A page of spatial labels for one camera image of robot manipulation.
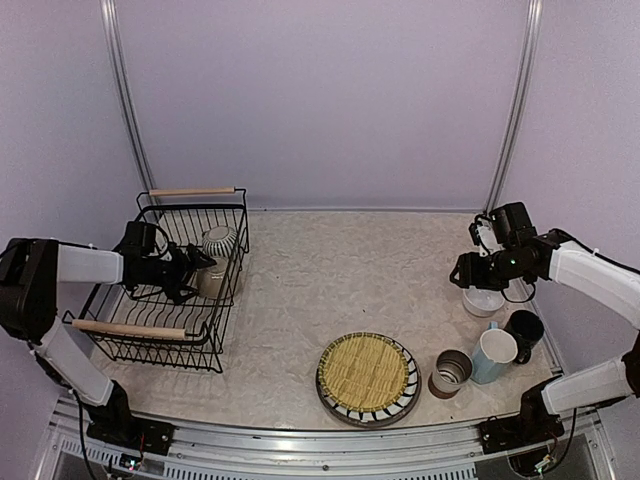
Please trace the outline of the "beige ceramic cup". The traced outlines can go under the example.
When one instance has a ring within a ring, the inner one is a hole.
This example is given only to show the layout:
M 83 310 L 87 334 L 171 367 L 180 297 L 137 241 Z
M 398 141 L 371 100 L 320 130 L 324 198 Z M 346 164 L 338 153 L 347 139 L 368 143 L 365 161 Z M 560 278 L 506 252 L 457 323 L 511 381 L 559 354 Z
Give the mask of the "beige ceramic cup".
M 234 294 L 240 267 L 236 260 L 227 257 L 214 257 L 213 260 L 213 265 L 197 271 L 198 296 L 208 300 L 225 301 Z

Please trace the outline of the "white ceramic bowl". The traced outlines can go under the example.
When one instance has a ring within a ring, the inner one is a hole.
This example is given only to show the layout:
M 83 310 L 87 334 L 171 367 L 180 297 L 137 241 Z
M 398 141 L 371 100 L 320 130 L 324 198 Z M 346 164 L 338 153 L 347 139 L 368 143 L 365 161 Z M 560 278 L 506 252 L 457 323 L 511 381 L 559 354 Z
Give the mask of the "white ceramic bowl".
M 505 299 L 499 292 L 468 288 L 462 290 L 462 304 L 469 314 L 487 318 L 504 306 Z

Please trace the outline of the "light blue faceted cup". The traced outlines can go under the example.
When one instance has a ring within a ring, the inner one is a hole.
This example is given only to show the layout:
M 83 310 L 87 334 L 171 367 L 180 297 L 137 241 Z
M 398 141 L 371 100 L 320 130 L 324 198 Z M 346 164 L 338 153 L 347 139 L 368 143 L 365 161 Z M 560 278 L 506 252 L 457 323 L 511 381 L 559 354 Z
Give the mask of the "light blue faceted cup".
M 471 379 L 480 385 L 497 380 L 518 354 L 514 337 L 495 321 L 480 335 L 471 355 Z

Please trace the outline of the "dark navy cup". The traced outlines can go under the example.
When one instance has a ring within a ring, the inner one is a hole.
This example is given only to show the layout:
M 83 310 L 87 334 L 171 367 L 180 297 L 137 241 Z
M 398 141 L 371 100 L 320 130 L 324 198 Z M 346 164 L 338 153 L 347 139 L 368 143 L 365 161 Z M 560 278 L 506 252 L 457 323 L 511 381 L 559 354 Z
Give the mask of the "dark navy cup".
M 545 333 L 544 325 L 540 318 L 528 310 L 514 311 L 504 330 L 516 341 L 518 352 L 513 362 L 519 365 L 530 361 L 533 348 Z

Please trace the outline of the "white brown ceramic cup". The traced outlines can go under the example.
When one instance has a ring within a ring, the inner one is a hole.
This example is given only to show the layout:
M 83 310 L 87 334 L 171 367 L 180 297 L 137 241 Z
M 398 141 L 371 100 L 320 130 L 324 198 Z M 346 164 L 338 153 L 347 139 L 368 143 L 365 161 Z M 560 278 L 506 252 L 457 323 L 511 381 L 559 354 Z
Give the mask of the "white brown ceramic cup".
M 472 374 L 470 357 L 455 349 L 441 352 L 431 370 L 428 379 L 429 391 L 439 399 L 455 397 L 467 383 Z

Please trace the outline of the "yellow woven bamboo mat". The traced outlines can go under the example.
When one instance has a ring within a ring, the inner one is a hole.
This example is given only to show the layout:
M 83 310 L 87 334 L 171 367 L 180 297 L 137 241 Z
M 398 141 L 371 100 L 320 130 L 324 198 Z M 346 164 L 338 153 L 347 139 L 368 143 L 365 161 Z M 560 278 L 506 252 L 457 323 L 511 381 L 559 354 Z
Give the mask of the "yellow woven bamboo mat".
M 390 407 L 409 387 L 409 360 L 387 336 L 349 333 L 326 347 L 316 377 L 337 406 L 374 413 Z

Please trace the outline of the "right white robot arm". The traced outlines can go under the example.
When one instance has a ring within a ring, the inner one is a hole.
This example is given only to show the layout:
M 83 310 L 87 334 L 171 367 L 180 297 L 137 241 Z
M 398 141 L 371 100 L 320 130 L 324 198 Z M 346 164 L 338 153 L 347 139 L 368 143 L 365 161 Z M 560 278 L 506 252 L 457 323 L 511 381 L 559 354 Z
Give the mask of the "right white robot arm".
M 514 242 L 504 241 L 490 254 L 460 255 L 449 275 L 454 285 L 500 291 L 513 279 L 552 281 L 576 290 L 639 328 L 639 274 L 584 248 L 566 232 Z M 535 442 L 560 413 L 639 395 L 639 344 L 599 365 L 539 384 L 522 394 L 520 413 L 511 426 L 523 444 Z

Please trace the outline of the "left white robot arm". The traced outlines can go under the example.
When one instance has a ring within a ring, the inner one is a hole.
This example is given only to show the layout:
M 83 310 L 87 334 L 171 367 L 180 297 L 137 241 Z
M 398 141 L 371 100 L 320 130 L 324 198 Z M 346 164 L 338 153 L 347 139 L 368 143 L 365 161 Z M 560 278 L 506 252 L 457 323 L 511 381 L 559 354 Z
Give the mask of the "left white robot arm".
M 140 285 L 160 288 L 179 304 L 191 298 L 189 282 L 214 260 L 194 245 L 124 240 L 113 251 L 55 239 L 14 238 L 1 254 L 1 326 L 29 345 L 40 367 L 70 389 L 93 424 L 127 445 L 142 434 L 124 389 L 98 369 L 71 338 L 58 316 L 61 283 Z

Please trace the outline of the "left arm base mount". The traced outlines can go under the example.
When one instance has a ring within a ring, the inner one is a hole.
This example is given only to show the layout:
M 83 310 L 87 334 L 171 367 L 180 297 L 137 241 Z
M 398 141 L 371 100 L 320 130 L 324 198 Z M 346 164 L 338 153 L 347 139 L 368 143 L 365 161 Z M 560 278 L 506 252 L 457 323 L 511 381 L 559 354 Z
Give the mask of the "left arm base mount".
M 91 423 L 87 435 L 91 439 L 116 445 L 143 454 L 167 456 L 172 443 L 175 426 L 157 420 L 134 417 L 128 430 Z

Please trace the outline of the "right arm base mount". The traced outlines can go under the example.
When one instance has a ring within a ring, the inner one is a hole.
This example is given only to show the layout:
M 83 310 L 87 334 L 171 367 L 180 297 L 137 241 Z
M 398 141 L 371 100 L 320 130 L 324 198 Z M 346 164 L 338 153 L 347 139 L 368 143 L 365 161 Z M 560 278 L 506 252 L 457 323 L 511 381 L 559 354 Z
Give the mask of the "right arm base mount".
M 477 426 L 484 454 L 527 447 L 561 437 L 565 430 L 559 416 L 533 423 L 519 415 L 490 417 Z

